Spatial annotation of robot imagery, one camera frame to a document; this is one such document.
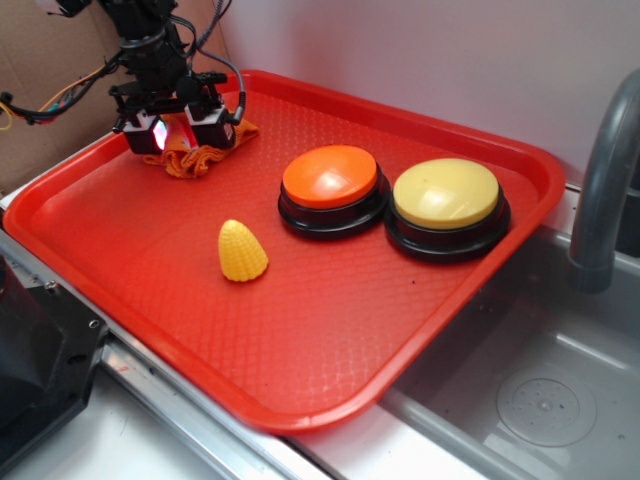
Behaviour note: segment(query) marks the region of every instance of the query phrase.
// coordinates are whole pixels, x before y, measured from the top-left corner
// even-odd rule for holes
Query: cable
[[[242,73],[240,73],[240,70],[238,70],[238,68],[226,58],[216,55],[215,53],[208,52],[203,48],[199,48],[198,51],[203,55],[206,55],[207,57],[229,67],[238,78],[238,88],[240,90],[240,92],[238,93],[238,106],[236,108],[236,111],[233,113],[233,121],[231,122],[234,125],[238,125],[240,123],[240,120],[242,120],[242,115],[244,114],[244,110],[247,106],[247,92],[244,86],[244,78],[242,78]]]
[[[224,7],[224,10],[222,10],[222,13],[220,14],[220,17],[218,17],[218,21],[220,21],[220,19],[222,17],[224,17],[225,13],[227,13],[227,10],[229,10],[229,7],[231,6],[231,2],[233,2],[233,0],[229,0],[229,2],[227,3],[227,6]]]
[[[196,34],[196,27],[194,27],[193,24],[186,18],[178,17],[176,15],[169,15],[169,20],[171,20],[173,23],[176,23],[178,25],[182,25],[187,30],[189,30],[193,35],[193,42],[191,43],[191,46],[189,47],[188,51],[179,52],[178,49],[175,47],[175,45],[173,45],[172,43],[170,44],[171,48],[175,53],[177,53],[180,57],[184,59],[193,57],[193,55],[196,53],[196,42],[198,40],[198,36]]]
[[[217,2],[215,2],[215,0],[211,0],[211,3],[213,3],[215,7],[213,18],[211,19],[211,23],[209,23],[209,26],[207,27],[207,29],[204,31],[204,33],[200,36],[200,38],[196,42],[196,49],[198,51],[207,42],[207,40],[209,40],[209,37],[211,36],[213,29],[216,27],[216,25],[218,24],[218,21],[220,20],[223,1],[224,0],[217,0]]]
[[[52,104],[54,104],[56,102],[56,100],[58,100],[60,97],[62,97],[62,95],[64,95],[67,91],[71,90],[73,87],[75,87],[77,85],[81,85],[82,83],[86,82],[91,77],[93,77],[94,75],[97,75],[98,73],[100,73],[102,71],[103,68],[104,68],[104,66],[96,69],[95,71],[93,71],[89,75],[85,75],[80,80],[78,80],[76,82],[73,82],[71,85],[68,85],[68,86],[64,87],[62,90],[60,90],[58,93],[56,93],[53,97],[51,97],[51,99],[47,103],[45,103],[42,107],[40,107],[40,109],[38,111],[39,112],[46,111],[47,108],[49,108]]]
[[[209,52],[203,48],[204,43],[209,39],[209,37],[211,36],[211,32],[213,32],[213,29],[222,18],[222,15],[224,15],[227,12],[233,0],[229,0],[226,7],[224,8],[224,11],[222,11],[223,1],[224,0],[218,0],[217,3],[214,4],[215,12],[213,15],[213,19],[209,24],[209,28],[207,28],[205,33],[202,34],[202,36],[198,40],[196,44],[196,49],[198,50],[198,52],[202,53],[203,55],[229,67],[233,71],[235,76],[238,78],[238,88],[240,90],[238,93],[238,106],[236,108],[236,111],[233,113],[232,120],[231,120],[231,123],[233,123],[234,125],[238,125],[240,123],[240,120],[242,120],[242,115],[244,114],[244,110],[247,106],[247,92],[244,85],[244,79],[242,78],[242,73],[240,73],[240,70],[238,70],[238,68],[226,58],[216,55],[215,53]]]
[[[85,80],[85,85],[82,87],[80,92],[78,92],[77,95],[73,96],[73,98],[71,98],[65,105],[61,107],[58,107],[58,108],[55,108],[54,110],[49,110],[46,112],[27,110],[24,108],[16,107],[11,104],[5,104],[5,107],[7,107],[16,116],[24,118],[29,124],[44,123],[47,121],[51,121],[55,117],[63,114],[64,112],[69,110],[71,107],[73,107],[76,103],[78,103],[98,79],[102,78],[105,75],[109,75],[115,72],[117,70],[117,67],[119,66],[118,60],[120,59],[120,56],[122,54],[123,54],[122,51],[118,52],[111,59],[105,62],[105,65],[100,68],[98,73],[93,74],[93,76],[89,75],[89,79]]]
[[[11,113],[11,110],[9,110],[9,107],[7,107],[2,102],[0,102],[0,110],[5,112],[7,114],[7,116],[9,117],[9,122],[4,127],[0,127],[0,132],[6,132],[13,125],[13,113]]]

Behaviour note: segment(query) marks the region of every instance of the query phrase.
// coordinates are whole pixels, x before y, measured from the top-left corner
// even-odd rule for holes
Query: towel
[[[227,157],[247,140],[258,135],[258,127],[247,120],[234,127],[236,140],[233,147],[221,150],[210,145],[197,145],[189,121],[185,114],[162,115],[167,128],[164,151],[160,155],[145,155],[143,160],[149,165],[161,165],[167,173],[177,178],[198,178],[209,171],[209,165]]]

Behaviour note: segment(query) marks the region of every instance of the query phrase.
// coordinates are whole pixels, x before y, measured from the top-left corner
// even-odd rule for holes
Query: yellow button
[[[393,188],[398,213],[434,230],[463,228],[486,218],[498,203],[499,185],[486,167],[458,158],[420,163]]]
[[[363,198],[378,178],[373,155],[351,145],[327,145],[293,160],[282,176],[296,204],[318,210],[347,206]]]

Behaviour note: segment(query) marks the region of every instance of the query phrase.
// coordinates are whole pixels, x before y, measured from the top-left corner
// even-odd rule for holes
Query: faucet
[[[628,192],[634,200],[632,178],[640,183],[639,156],[640,69],[618,87],[591,151],[569,248],[567,279],[576,290],[599,293],[609,288],[616,240],[629,229],[640,232],[640,213],[629,222],[631,215],[625,212],[621,222],[629,208]]]

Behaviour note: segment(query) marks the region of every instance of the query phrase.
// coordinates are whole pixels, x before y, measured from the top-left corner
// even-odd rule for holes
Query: stainless steel sink
[[[568,246],[540,228],[382,401],[489,478],[640,475],[640,266],[578,293]]]

